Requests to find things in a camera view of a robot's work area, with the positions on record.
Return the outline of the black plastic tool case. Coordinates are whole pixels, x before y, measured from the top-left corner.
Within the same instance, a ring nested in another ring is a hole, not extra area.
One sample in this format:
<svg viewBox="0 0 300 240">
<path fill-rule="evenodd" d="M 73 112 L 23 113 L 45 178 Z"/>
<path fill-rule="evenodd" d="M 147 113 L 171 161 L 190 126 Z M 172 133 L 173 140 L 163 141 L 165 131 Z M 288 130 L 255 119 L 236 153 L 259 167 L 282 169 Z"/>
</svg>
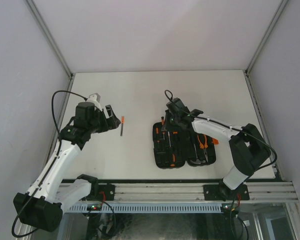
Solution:
<svg viewBox="0 0 300 240">
<path fill-rule="evenodd" d="M 170 133 L 171 145 L 173 148 L 174 155 L 176 157 L 176 167 L 170 167 L 172 163 L 172 155 L 169 149 L 168 132 L 161 131 L 161 122 L 156 122 L 152 126 L 152 140 L 153 140 L 153 153 L 155 164 L 160 169 L 177 169 L 188 164 L 188 157 L 190 156 L 190 151 L 193 150 L 193 144 L 200 149 L 200 144 L 198 142 L 198 135 L 201 142 L 205 145 L 208 154 L 208 163 L 203 166 L 212 165 L 216 162 L 216 150 L 215 146 L 219 144 L 219 141 L 213 137 L 206 134 L 191 132 L 189 130 L 184 130 L 180 127 L 173 128 Z M 160 149 L 157 149 L 156 141 L 156 128 L 160 131 Z M 173 142 L 173 132 L 178 132 L 179 143 L 178 148 L 174 147 Z"/>
</svg>

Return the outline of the black handled screwdriver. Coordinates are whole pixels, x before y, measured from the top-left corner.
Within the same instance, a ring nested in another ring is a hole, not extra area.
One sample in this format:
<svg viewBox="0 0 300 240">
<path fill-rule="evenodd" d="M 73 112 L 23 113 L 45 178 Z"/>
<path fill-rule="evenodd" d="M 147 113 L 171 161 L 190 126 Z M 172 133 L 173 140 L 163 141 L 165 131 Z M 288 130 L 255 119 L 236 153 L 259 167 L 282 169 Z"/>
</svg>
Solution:
<svg viewBox="0 0 300 240">
<path fill-rule="evenodd" d="M 168 143 L 169 143 L 169 151 L 171 153 L 171 159 L 172 159 L 172 163 L 170 164 L 170 167 L 175 168 L 176 167 L 176 156 L 174 154 L 174 150 L 172 147 L 172 143 L 171 143 L 171 135 L 170 132 L 167 132 L 167 136 L 168 136 Z"/>
</svg>

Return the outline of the orange handled needle-nose pliers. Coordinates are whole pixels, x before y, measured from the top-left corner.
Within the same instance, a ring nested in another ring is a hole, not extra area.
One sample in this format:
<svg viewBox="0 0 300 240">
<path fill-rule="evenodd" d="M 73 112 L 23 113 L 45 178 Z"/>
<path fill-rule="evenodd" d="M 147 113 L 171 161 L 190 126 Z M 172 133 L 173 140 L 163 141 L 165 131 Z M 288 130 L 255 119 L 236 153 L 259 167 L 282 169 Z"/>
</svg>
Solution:
<svg viewBox="0 0 300 240">
<path fill-rule="evenodd" d="M 205 157 L 205 162 L 208 163 L 208 152 L 206 150 L 206 146 L 201 142 L 201 139 L 200 139 L 199 135 L 197 135 L 197 139 L 198 139 L 198 142 L 199 142 L 200 149 L 203 150 L 204 157 Z"/>
</svg>

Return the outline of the small orange precision screwdriver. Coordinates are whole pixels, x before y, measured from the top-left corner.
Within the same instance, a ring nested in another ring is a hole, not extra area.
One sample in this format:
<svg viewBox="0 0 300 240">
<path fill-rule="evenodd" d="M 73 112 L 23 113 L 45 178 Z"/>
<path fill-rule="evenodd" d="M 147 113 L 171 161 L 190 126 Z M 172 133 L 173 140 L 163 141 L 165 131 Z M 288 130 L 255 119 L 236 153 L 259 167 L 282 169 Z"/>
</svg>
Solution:
<svg viewBox="0 0 300 240">
<path fill-rule="evenodd" d="M 162 132 L 165 131 L 165 117 L 164 116 L 161 117 L 161 131 Z"/>
</svg>

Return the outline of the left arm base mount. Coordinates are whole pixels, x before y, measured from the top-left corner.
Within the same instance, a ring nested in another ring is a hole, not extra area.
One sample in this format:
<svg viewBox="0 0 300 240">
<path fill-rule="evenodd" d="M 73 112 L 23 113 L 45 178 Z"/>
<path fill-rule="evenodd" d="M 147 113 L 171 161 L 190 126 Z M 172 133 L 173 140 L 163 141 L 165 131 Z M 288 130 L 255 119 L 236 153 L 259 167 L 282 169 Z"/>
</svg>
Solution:
<svg viewBox="0 0 300 240">
<path fill-rule="evenodd" d="M 116 186 L 114 184 L 95 184 L 88 198 L 92 200 L 113 201 L 115 199 Z"/>
</svg>

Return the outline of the small orange chisel bit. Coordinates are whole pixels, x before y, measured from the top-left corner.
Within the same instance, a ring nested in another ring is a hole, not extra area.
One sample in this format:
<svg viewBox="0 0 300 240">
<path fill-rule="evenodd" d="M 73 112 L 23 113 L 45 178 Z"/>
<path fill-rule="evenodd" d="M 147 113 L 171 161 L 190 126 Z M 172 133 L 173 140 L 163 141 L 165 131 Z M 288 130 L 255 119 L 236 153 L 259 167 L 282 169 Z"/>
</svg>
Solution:
<svg viewBox="0 0 300 240">
<path fill-rule="evenodd" d="M 125 116 L 121 116 L 121 124 L 120 124 L 120 137 L 123 136 L 124 131 L 124 122 L 125 122 Z"/>
</svg>

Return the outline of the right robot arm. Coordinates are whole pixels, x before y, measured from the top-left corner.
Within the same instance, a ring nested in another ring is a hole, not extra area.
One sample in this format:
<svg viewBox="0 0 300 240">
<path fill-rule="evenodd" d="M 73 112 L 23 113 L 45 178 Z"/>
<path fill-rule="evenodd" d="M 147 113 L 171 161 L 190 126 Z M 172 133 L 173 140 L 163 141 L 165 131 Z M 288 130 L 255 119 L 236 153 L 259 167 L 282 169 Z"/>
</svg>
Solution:
<svg viewBox="0 0 300 240">
<path fill-rule="evenodd" d="M 233 167 L 218 184 L 218 195 L 230 200 L 238 188 L 255 172 L 264 168 L 263 163 L 271 156 L 272 148 L 265 143 L 258 128 L 248 123 L 236 126 L 216 120 L 203 111 L 189 109 L 180 98 L 170 98 L 166 104 L 168 122 L 196 134 L 207 135 L 224 142 L 230 149 Z"/>
</svg>

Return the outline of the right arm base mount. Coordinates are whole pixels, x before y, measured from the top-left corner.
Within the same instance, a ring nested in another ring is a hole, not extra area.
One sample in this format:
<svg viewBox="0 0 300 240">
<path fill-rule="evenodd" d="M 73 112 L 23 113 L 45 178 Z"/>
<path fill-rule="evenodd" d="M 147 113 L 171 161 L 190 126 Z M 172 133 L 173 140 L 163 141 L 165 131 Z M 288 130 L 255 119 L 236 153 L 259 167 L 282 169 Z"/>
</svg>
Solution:
<svg viewBox="0 0 300 240">
<path fill-rule="evenodd" d="M 238 196 L 241 200 L 250 200 L 248 186 L 241 184 L 234 190 L 229 189 L 225 185 L 221 184 L 205 184 L 203 185 L 203 194 L 206 201 L 230 201 L 234 198 L 237 200 Z"/>
</svg>

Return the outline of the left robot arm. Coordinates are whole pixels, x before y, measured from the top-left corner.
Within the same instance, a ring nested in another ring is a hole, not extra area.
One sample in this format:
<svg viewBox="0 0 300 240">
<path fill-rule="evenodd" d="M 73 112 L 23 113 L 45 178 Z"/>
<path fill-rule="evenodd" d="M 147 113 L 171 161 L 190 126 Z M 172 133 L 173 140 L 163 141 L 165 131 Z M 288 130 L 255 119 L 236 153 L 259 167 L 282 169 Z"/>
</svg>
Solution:
<svg viewBox="0 0 300 240">
<path fill-rule="evenodd" d="M 94 102 L 80 102 L 75 115 L 60 131 L 54 153 L 37 180 L 26 193 L 15 195 L 16 219 L 34 228 L 53 232 L 64 213 L 76 202 L 85 197 L 96 199 L 100 193 L 99 181 L 90 175 L 81 174 L 65 190 L 58 189 L 66 170 L 82 152 L 91 135 L 117 129 L 120 123 L 111 105 L 99 109 Z"/>
</svg>

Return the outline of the small claw hammer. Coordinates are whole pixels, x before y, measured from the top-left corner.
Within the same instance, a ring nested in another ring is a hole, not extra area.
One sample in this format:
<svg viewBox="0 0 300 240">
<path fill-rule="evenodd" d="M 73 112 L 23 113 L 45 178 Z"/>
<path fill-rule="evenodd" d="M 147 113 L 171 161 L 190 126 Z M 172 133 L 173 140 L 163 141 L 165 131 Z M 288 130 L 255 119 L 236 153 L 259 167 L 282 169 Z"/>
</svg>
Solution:
<svg viewBox="0 0 300 240">
<path fill-rule="evenodd" d="M 187 162 L 192 167 L 207 165 L 207 151 L 205 149 L 197 148 L 196 144 L 193 144 L 193 149 L 190 151 Z"/>
</svg>

